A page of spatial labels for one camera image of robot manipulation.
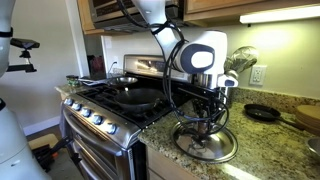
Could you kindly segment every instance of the black frying pan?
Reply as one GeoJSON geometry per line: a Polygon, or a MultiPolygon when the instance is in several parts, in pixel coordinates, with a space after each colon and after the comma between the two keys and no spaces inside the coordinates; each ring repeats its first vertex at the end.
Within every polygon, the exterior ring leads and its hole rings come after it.
{"type": "Polygon", "coordinates": [[[272,107],[259,105],[259,104],[246,104],[244,106],[244,109],[245,109],[245,113],[253,119],[267,121],[267,122],[280,120],[298,129],[303,129],[301,126],[299,126],[295,122],[291,122],[283,119],[281,117],[281,113],[272,107]]]}
{"type": "Polygon", "coordinates": [[[114,100],[125,111],[141,113],[155,107],[164,100],[163,93],[156,89],[138,88],[122,91],[114,97],[114,100]]]}

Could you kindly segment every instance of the backsplash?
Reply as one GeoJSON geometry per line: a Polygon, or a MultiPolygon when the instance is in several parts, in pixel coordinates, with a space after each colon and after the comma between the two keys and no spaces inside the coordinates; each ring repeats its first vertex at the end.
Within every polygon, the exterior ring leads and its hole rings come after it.
{"type": "Polygon", "coordinates": [[[320,99],[292,96],[268,91],[257,91],[246,88],[233,88],[231,101],[244,104],[261,104],[272,107],[282,112],[295,113],[295,108],[299,105],[320,106],[320,99]]]}

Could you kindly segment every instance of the control knob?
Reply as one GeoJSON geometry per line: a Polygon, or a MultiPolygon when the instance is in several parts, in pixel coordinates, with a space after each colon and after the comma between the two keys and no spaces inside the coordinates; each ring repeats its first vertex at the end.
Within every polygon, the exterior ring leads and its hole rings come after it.
{"type": "Polygon", "coordinates": [[[71,98],[67,98],[64,100],[64,104],[68,105],[68,106],[71,106],[73,104],[73,99],[71,98]]]}
{"type": "Polygon", "coordinates": [[[82,108],[81,114],[84,117],[89,117],[91,115],[91,110],[89,108],[82,108]]]}
{"type": "Polygon", "coordinates": [[[94,115],[92,118],[92,123],[95,125],[101,125],[102,124],[102,117],[99,115],[94,115]]]}
{"type": "Polygon", "coordinates": [[[80,103],[73,103],[72,109],[79,111],[81,109],[81,104],[80,103]]]}
{"type": "Polygon", "coordinates": [[[117,126],[114,123],[108,123],[106,127],[106,132],[108,134],[114,134],[116,132],[117,126]]]}

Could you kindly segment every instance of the bowl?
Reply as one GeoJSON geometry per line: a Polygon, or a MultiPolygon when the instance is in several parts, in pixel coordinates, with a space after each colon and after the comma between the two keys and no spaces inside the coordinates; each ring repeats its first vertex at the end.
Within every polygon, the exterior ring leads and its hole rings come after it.
{"type": "Polygon", "coordinates": [[[320,137],[314,137],[307,140],[307,146],[312,156],[320,161],[320,137]]]}

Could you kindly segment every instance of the lower cabinet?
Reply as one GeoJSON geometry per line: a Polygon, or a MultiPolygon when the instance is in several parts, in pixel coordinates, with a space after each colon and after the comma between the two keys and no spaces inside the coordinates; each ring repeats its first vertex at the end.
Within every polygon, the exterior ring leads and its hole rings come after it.
{"type": "Polygon", "coordinates": [[[149,147],[147,147],[147,165],[149,180],[199,179],[149,147]]]}

